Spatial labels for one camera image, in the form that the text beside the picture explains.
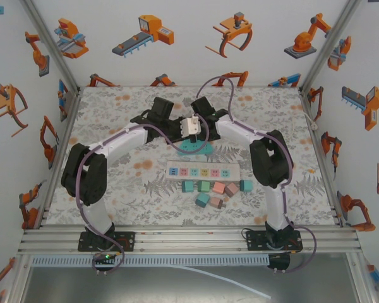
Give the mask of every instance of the white wall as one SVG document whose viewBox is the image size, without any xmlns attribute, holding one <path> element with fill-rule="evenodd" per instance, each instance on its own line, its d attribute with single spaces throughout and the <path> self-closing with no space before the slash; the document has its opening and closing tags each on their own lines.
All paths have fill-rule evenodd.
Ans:
<svg viewBox="0 0 379 303">
<path fill-rule="evenodd" d="M 57 86 L 61 74 L 50 63 L 50 73 L 38 76 L 38 66 L 32 59 L 32 48 L 25 41 L 25 31 L 36 34 L 19 1 L 0 0 L 4 14 L 0 15 L 0 83 L 11 83 L 24 95 L 28 109 L 19 115 L 28 127 L 14 136 L 18 129 L 9 115 L 0 118 L 0 270 L 8 264 L 20 245 L 22 215 L 18 208 L 20 193 L 27 193 L 43 179 L 49 181 L 51 171 L 47 167 L 44 149 L 40 144 L 40 128 L 46 115 L 62 138 L 66 121 L 60 122 Z M 37 42 L 43 54 L 48 54 L 41 42 Z M 18 109 L 21 101 L 16 98 Z M 47 142 L 55 143 L 47 132 Z M 45 198 L 48 182 L 40 196 L 32 203 L 38 207 Z"/>
<path fill-rule="evenodd" d="M 379 195 L 376 193 L 376 163 L 379 162 L 378 124 L 370 131 L 364 128 L 364 115 L 341 101 L 343 86 L 366 95 L 373 86 L 379 88 L 379 3 L 362 5 L 352 17 L 342 38 L 352 37 L 351 49 L 339 71 L 325 66 L 313 88 L 324 87 L 323 114 L 318 120 L 320 134 L 328 131 L 342 141 L 339 168 L 335 180 L 342 194 L 361 199 L 369 209 L 373 232 L 360 232 L 363 251 L 368 261 L 379 269 Z M 317 102 L 312 112 L 317 111 Z M 349 214 L 352 224 L 364 221 L 359 210 Z"/>
<path fill-rule="evenodd" d="M 333 26 L 345 1 L 105 0 L 99 4 L 97 0 L 34 0 L 34 3 L 52 31 L 63 17 L 86 36 L 89 52 L 78 59 L 65 57 L 79 85 L 87 85 L 93 73 L 122 85 L 149 85 L 163 73 L 177 85 L 201 85 L 213 76 L 248 70 L 246 85 L 265 86 L 295 73 L 302 74 L 302 83 L 318 52 L 294 59 L 284 49 L 293 45 L 299 33 L 309 29 L 310 18 L 317 13 L 323 13 L 323 19 Z M 225 59 L 205 45 L 219 49 L 222 34 L 212 27 L 238 11 L 253 24 L 253 38 L 242 52 L 227 45 Z M 140 31 L 140 15 L 159 17 L 163 26 L 174 31 L 175 43 L 148 44 L 126 58 L 113 54 L 115 46 Z M 57 35 L 53 32 L 52 35 L 57 40 Z M 324 33 L 317 31 L 313 46 L 319 51 L 324 41 Z"/>
</svg>

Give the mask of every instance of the teal block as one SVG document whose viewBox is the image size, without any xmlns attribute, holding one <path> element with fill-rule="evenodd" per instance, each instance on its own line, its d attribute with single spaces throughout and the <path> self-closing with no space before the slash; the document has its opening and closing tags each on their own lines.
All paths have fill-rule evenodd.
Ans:
<svg viewBox="0 0 379 303">
<path fill-rule="evenodd" d="M 194 181 L 183 181 L 181 187 L 183 193 L 192 193 L 194 191 Z"/>
<path fill-rule="evenodd" d="M 204 208 L 209 202 L 210 196 L 204 193 L 200 193 L 196 197 L 195 204 Z"/>
<path fill-rule="evenodd" d="M 190 139 L 185 139 L 181 145 L 180 149 L 185 150 L 186 152 L 193 152 L 194 150 L 199 149 L 203 144 L 203 141 L 197 141 L 195 143 L 191 143 Z M 214 148 L 208 142 L 200 151 L 196 153 L 192 153 L 192 155 L 210 155 L 214 152 Z M 179 156 L 188 156 L 186 153 L 182 153 L 180 151 L 177 152 Z"/>
<path fill-rule="evenodd" d="M 198 181 L 198 191 L 200 193 L 207 193 L 210 189 L 210 183 L 208 181 Z"/>
<path fill-rule="evenodd" d="M 240 180 L 240 191 L 245 193 L 250 193 L 253 190 L 253 181 L 251 180 Z"/>
</svg>

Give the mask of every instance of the table surface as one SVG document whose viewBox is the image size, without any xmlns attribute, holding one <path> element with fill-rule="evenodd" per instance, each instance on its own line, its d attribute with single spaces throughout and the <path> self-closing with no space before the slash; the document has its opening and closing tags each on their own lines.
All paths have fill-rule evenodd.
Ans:
<svg viewBox="0 0 379 303">
<path fill-rule="evenodd" d="M 151 108 L 155 97 L 174 102 L 171 118 L 192 113 L 198 88 L 110 87 L 86 88 L 73 125 L 70 148 L 77 142 L 90 145 L 123 128 L 129 120 Z M 217 110 L 227 108 L 230 89 L 208 87 L 202 95 Z M 312 145 L 301 100 L 296 88 L 236 88 L 232 111 L 235 117 L 257 129 L 278 129 L 294 161 L 294 174 L 287 187 L 289 217 L 297 224 L 332 225 L 322 175 Z M 131 150 L 109 168 L 104 194 L 109 216 L 124 225 L 261 225 L 267 213 L 262 186 L 253 176 L 250 151 L 227 140 L 212 142 L 211 155 L 179 156 L 161 138 Z M 210 192 L 227 202 L 221 210 L 195 205 L 198 193 L 182 193 L 181 183 L 165 179 L 168 160 L 237 162 L 241 177 L 253 181 L 251 193 L 232 198 Z M 75 200 L 57 181 L 46 224 L 82 224 Z"/>
</svg>

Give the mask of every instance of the white cable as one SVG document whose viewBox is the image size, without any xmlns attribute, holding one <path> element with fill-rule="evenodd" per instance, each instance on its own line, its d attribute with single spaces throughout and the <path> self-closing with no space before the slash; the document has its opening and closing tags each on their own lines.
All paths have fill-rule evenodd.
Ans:
<svg viewBox="0 0 379 303">
<path fill-rule="evenodd" d="M 222 281 L 226 281 L 226 282 L 229 282 L 229 283 L 232 283 L 232 284 L 235 284 L 241 288 L 244 288 L 245 290 L 248 290 L 250 292 L 253 292 L 254 294 L 257 294 L 257 295 L 261 295 L 263 296 L 264 298 L 267 298 L 268 300 L 271 300 L 271 296 L 270 295 L 266 295 L 264 294 L 263 292 L 259 292 L 258 290 L 255 290 L 249 286 L 245 286 L 239 282 L 236 282 L 236 281 L 233 281 L 233 280 L 230 280 L 228 278 L 225 278 L 224 276 L 218 276 L 218 275 L 214 275 L 213 273 L 209 273 L 207 271 L 203 271 L 203 270 L 197 270 L 196 268 L 191 268 L 191 267 L 186 267 L 186 266 L 176 266 L 176 265 L 167 265 L 167 267 L 171 267 L 171 268 L 177 268 L 179 270 L 189 270 L 189 271 L 194 271 L 196 273 L 201 273 L 203 275 L 206 275 L 206 276 L 211 276 L 213 278 L 216 278 L 216 279 L 219 279 L 219 280 L 222 280 Z"/>
</svg>

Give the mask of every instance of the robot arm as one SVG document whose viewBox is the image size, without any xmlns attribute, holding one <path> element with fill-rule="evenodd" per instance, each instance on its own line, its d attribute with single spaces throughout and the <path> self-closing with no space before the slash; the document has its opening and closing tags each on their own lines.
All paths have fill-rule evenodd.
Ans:
<svg viewBox="0 0 379 303">
<path fill-rule="evenodd" d="M 125 153 L 160 136 L 158 132 L 148 126 L 141 127 L 141 124 L 151 124 L 161 129 L 172 142 L 187 138 L 182 135 L 182 133 L 188 135 L 188 129 L 183 131 L 186 129 L 184 127 L 185 121 L 183 121 L 185 118 L 169 119 L 173 105 L 168 100 L 156 97 L 152 109 L 144 112 L 147 113 L 147 117 L 144 117 L 143 113 L 133 118 L 124 129 L 104 141 L 90 146 L 78 143 L 72 147 L 61 178 L 61 184 L 73 197 L 76 196 L 76 176 L 80 162 L 90 150 L 96 148 L 95 153 L 87 159 L 85 165 L 88 168 L 81 174 L 80 199 L 84 204 L 83 212 L 86 219 L 99 232 L 112 236 L 109 231 L 113 230 L 113 223 L 107 215 L 102 199 L 107 186 L 107 168 Z M 279 186 L 286 182 L 289 177 L 288 164 L 284 153 L 273 141 L 258 135 L 256 132 L 251 133 L 232 122 L 226 110 L 216 111 L 205 97 L 194 101 L 191 106 L 195 114 L 201 116 L 208 124 L 209 141 L 227 138 L 250 148 L 253 173 L 257 181 L 263 185 L 266 194 L 268 211 L 266 226 L 267 232 L 270 233 L 269 239 L 272 240 L 272 246 L 280 247 L 287 237 L 289 229 L 292 230 L 284 216 L 282 190 Z M 198 128 L 195 128 L 195 132 L 193 130 L 189 136 L 193 136 L 194 133 L 198 139 L 205 140 L 205 125 L 200 132 Z M 286 146 L 279 131 L 272 131 L 267 134 Z M 105 244 L 101 248 L 107 249 L 110 245 L 111 243 L 108 243 L 108 246 Z"/>
</svg>

